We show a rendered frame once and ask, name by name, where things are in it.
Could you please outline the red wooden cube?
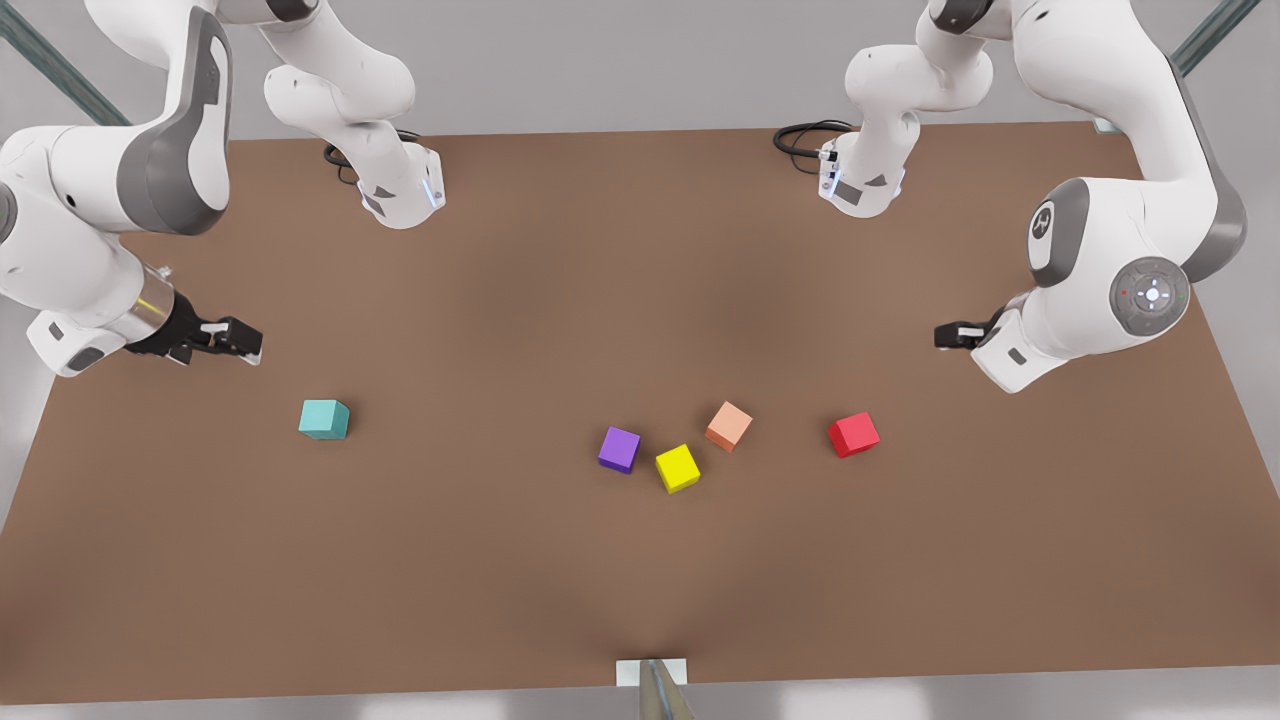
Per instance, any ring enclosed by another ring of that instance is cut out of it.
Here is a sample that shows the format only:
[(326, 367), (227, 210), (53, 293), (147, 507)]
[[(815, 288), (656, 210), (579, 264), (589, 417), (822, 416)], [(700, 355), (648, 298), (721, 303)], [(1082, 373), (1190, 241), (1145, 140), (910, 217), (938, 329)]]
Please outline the red wooden cube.
[(869, 413), (840, 418), (828, 427), (827, 433), (838, 457), (865, 452), (881, 442)]

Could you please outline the teal wooden cube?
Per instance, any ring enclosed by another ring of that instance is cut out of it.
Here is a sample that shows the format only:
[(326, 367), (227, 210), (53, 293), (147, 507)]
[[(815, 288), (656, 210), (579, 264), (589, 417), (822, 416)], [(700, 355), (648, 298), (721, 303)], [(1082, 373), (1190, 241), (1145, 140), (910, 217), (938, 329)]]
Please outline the teal wooden cube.
[(312, 439), (344, 439), (349, 427), (349, 409), (335, 398), (306, 398), (298, 432)]

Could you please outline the orange wooden cube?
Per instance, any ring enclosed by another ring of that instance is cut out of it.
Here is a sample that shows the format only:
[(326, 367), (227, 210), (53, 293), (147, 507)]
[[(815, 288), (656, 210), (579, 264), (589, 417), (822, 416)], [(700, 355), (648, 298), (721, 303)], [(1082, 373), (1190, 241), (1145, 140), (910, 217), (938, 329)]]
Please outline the orange wooden cube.
[(705, 437), (726, 452), (732, 454), (751, 421), (753, 418), (749, 414), (724, 401), (708, 423)]

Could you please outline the yellow wooden cube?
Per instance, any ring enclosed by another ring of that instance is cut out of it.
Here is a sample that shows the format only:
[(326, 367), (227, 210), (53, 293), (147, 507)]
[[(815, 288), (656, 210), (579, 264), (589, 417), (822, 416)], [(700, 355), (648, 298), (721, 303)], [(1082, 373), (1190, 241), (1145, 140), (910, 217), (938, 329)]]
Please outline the yellow wooden cube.
[(655, 466), (668, 495), (687, 488), (701, 478), (701, 471), (687, 445), (680, 445), (657, 455)]

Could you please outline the purple wooden cube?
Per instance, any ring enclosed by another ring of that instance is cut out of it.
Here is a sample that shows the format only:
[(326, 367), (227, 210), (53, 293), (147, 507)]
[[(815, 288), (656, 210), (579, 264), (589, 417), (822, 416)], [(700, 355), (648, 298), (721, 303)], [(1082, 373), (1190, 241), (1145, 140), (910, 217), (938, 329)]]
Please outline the purple wooden cube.
[(618, 427), (609, 427), (596, 460), (604, 468), (630, 474), (636, 461), (640, 442), (639, 434)]

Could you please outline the silver frame post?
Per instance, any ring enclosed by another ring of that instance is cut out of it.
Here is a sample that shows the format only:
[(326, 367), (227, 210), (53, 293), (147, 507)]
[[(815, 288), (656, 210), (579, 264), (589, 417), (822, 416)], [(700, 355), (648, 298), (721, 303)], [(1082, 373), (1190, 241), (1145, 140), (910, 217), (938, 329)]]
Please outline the silver frame post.
[(666, 662), (646, 659), (639, 662), (639, 720), (695, 720), (680, 684)]
[(99, 126), (131, 126), (110, 102), (10, 3), (0, 0), (0, 38)]
[(1220, 0), (1169, 56), (1175, 72), (1190, 74), (1262, 0)]

